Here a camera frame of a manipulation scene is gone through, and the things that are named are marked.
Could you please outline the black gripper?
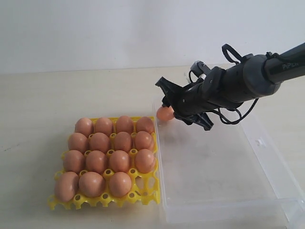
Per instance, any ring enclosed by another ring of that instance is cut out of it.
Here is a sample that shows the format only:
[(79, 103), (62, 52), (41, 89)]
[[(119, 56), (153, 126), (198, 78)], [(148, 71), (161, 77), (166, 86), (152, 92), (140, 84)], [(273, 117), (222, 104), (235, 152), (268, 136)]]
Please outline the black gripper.
[(162, 107), (171, 107), (174, 110), (174, 118), (187, 125), (199, 125), (209, 131), (214, 124), (206, 113), (216, 107), (203, 99), (203, 82), (200, 78), (182, 87), (161, 77), (155, 85), (164, 93)]

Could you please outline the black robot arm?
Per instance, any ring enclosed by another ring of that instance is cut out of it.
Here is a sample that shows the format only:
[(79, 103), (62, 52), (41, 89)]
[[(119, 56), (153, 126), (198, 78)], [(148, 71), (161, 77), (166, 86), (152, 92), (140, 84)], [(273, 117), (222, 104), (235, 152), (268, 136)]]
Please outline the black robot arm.
[(176, 119), (209, 131), (213, 122), (207, 114), (213, 113), (223, 124), (236, 125), (249, 113), (230, 121), (221, 113), (222, 108), (239, 114), (238, 108), (244, 102), (252, 100), (255, 105), (259, 98), (276, 93), (282, 82), (305, 74), (304, 44), (282, 54), (241, 56), (229, 44), (222, 46), (222, 52), (227, 61), (235, 64), (233, 67), (210, 69), (204, 62), (196, 61), (188, 73), (197, 77), (195, 82), (181, 87), (164, 77), (157, 81), (155, 85), (164, 93), (162, 106), (171, 107)]

